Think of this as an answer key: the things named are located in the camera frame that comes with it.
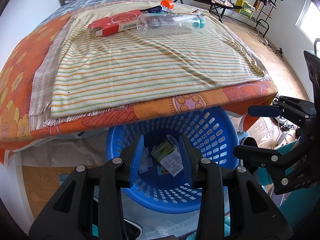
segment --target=clear plastic bottle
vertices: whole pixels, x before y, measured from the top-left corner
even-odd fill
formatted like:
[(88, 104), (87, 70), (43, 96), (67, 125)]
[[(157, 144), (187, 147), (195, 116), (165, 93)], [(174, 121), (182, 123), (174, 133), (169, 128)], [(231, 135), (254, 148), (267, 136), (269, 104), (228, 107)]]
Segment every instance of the clear plastic bottle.
[(204, 27), (204, 19), (193, 14), (146, 13), (138, 17), (138, 32), (142, 38), (189, 33)]

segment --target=yellow box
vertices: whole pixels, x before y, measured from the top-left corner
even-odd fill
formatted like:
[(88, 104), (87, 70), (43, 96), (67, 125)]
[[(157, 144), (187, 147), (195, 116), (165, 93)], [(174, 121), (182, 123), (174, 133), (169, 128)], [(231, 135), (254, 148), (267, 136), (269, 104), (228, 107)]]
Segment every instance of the yellow box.
[(236, 12), (241, 13), (242, 15), (247, 16), (249, 18), (252, 17), (255, 8), (250, 3), (248, 3), (245, 0), (237, 0), (236, 5), (242, 6), (241, 9), (236, 9)]

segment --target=red cardboard box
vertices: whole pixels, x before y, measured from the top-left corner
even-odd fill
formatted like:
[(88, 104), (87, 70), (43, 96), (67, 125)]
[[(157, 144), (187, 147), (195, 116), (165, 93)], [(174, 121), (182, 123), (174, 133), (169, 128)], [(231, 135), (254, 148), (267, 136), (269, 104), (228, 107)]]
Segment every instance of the red cardboard box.
[(108, 36), (124, 30), (129, 30), (137, 27), (138, 16), (142, 14), (140, 10), (123, 12), (111, 17), (104, 17), (95, 20), (88, 25), (88, 30), (95, 31), (96, 36)]

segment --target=blue laundry basket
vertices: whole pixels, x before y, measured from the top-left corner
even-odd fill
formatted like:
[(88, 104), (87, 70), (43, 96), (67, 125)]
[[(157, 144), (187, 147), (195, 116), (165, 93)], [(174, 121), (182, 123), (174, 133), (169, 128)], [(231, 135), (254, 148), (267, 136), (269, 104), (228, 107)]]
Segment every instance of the blue laundry basket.
[[(137, 133), (143, 134), (145, 147), (149, 150), (159, 145), (167, 134), (177, 140), (181, 134), (186, 134), (191, 145), (200, 149), (203, 157), (222, 167), (234, 169), (237, 165), (238, 160), (232, 154), (239, 144), (236, 130), (220, 106), (112, 127), (107, 137), (107, 159), (118, 157), (124, 147), (131, 145)], [(123, 189), (125, 193), (140, 205), (162, 213), (198, 210), (202, 189), (191, 189), (183, 171), (175, 177), (158, 175), (158, 165), (153, 159), (149, 171), (139, 174), (131, 188)]]

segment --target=orange bottle cap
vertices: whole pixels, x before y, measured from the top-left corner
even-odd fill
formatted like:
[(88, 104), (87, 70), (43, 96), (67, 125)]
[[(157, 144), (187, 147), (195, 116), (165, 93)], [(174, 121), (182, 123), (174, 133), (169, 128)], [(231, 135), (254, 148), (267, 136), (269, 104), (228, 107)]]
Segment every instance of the orange bottle cap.
[(171, 0), (162, 0), (160, 4), (169, 9), (173, 8), (173, 1)]

